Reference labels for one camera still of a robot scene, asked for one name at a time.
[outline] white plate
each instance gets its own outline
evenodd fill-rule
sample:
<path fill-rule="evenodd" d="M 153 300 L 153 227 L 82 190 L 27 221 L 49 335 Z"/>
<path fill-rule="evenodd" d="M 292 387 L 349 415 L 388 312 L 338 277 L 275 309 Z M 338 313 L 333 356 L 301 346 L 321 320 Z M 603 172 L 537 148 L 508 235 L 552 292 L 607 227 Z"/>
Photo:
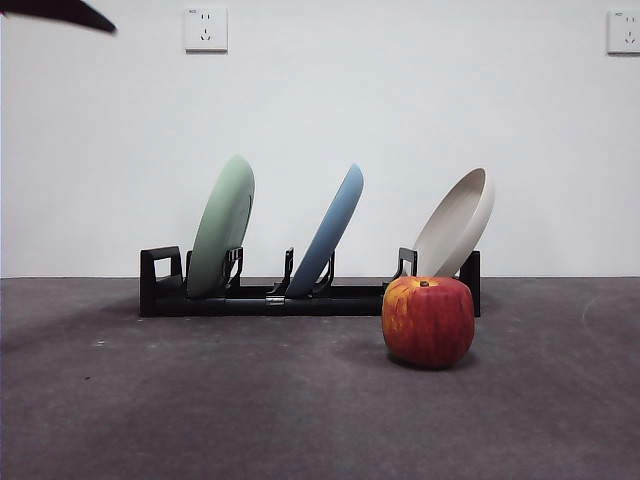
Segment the white plate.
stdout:
<path fill-rule="evenodd" d="M 440 202 L 413 247 L 418 275 L 452 277 L 475 248 L 494 201 L 493 182 L 483 168 L 460 180 Z"/>

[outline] white wall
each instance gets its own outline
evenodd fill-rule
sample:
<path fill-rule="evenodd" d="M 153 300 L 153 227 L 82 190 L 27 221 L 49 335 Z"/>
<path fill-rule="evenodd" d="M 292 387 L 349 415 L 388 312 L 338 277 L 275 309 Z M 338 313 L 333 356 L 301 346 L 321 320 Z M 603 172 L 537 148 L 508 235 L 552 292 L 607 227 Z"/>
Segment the white wall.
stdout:
<path fill-rule="evenodd" d="M 638 0 L 228 0 L 226 56 L 182 51 L 206 2 L 91 3 L 115 38 L 4 20 L 3 276 L 136 276 L 140 249 L 190 248 L 234 153 L 247 275 L 300 259 L 352 162 L 338 275 L 392 273 L 476 166 L 484 275 L 640 274 L 640 57 L 605 54 L 607 9 Z"/>

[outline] electrical socket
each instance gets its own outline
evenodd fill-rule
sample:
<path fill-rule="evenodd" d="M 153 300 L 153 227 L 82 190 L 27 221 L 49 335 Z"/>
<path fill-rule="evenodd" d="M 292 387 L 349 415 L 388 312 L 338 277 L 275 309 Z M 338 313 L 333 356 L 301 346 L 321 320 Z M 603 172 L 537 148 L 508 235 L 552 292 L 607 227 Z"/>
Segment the electrical socket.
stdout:
<path fill-rule="evenodd" d="M 640 10 L 620 10 L 607 14 L 607 52 L 640 54 Z"/>
<path fill-rule="evenodd" d="M 184 12 L 184 49 L 187 53 L 226 52 L 227 9 L 190 8 Z"/>

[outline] black object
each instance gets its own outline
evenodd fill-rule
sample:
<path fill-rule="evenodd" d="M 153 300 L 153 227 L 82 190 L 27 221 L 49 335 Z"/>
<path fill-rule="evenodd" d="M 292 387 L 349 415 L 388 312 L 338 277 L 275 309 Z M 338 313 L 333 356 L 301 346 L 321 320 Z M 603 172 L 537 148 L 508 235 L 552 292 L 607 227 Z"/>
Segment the black object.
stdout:
<path fill-rule="evenodd" d="M 157 278 L 156 260 L 171 259 L 171 273 Z M 191 252 L 187 252 L 187 274 Z M 404 262 L 417 272 L 418 253 L 407 248 L 398 251 L 398 269 L 392 280 L 402 275 Z M 234 266 L 236 273 L 231 277 Z M 293 272 L 293 248 L 285 252 L 284 277 L 270 285 L 241 285 L 242 247 L 227 252 L 224 263 L 225 284 L 206 298 L 189 298 L 182 276 L 180 249 L 156 248 L 140 252 L 140 316 L 222 316 L 222 315 L 348 315 L 377 316 L 389 282 L 380 285 L 334 285 L 335 252 L 327 263 L 327 272 L 305 298 L 287 298 L 284 292 Z M 460 280 L 472 292 L 474 313 L 480 316 L 480 252 L 473 252 L 461 269 Z"/>
<path fill-rule="evenodd" d="M 459 280 L 469 287 L 473 298 L 473 314 L 480 316 L 480 252 L 474 250 L 460 267 Z"/>
<path fill-rule="evenodd" d="M 0 0 L 0 11 L 76 23 L 109 33 L 116 26 L 80 0 Z"/>

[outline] green plate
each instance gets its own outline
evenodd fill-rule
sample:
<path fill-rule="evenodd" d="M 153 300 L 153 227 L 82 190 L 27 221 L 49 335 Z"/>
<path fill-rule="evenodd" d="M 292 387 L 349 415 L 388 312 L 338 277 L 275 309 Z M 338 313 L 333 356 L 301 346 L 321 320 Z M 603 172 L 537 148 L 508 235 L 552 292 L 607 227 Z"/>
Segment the green plate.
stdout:
<path fill-rule="evenodd" d="M 202 214 L 187 276 L 187 296 L 204 297 L 224 284 L 227 250 L 242 246 L 255 182 L 247 161 L 235 156 L 218 177 Z"/>

